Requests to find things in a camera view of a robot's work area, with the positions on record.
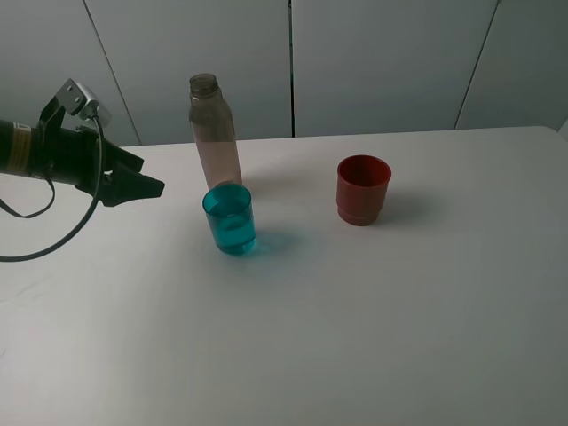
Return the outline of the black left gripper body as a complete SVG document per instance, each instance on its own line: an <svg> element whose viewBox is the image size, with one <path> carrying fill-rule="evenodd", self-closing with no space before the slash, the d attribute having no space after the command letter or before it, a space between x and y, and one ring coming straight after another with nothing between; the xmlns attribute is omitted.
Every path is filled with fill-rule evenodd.
<svg viewBox="0 0 568 426"><path fill-rule="evenodd" d="M104 128L97 116L84 122L52 97L34 128L35 170L58 183L94 195L104 172Z"/></svg>

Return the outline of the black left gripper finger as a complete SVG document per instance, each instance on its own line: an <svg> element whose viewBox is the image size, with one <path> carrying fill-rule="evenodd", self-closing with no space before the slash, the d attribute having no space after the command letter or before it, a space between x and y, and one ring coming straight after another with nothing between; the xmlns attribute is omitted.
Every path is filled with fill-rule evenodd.
<svg viewBox="0 0 568 426"><path fill-rule="evenodd" d="M101 178L99 200L105 207L116 207L125 202L159 198L164 188L162 181L142 175L118 162Z"/></svg>
<svg viewBox="0 0 568 426"><path fill-rule="evenodd" d="M118 164L134 172L142 170L144 160L133 153L125 151L115 144L105 144L105 171L112 171Z"/></svg>

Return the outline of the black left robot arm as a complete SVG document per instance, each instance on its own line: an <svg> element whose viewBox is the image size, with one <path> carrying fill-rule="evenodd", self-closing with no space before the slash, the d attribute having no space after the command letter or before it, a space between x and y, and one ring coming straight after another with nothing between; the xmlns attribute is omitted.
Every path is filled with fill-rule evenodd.
<svg viewBox="0 0 568 426"><path fill-rule="evenodd" d="M156 197L163 185L140 174L144 161L108 140L104 141L103 175L98 174L99 135L88 127L62 127L65 108L53 98L35 127L1 121L1 171L45 178L93 195L107 206Z"/></svg>

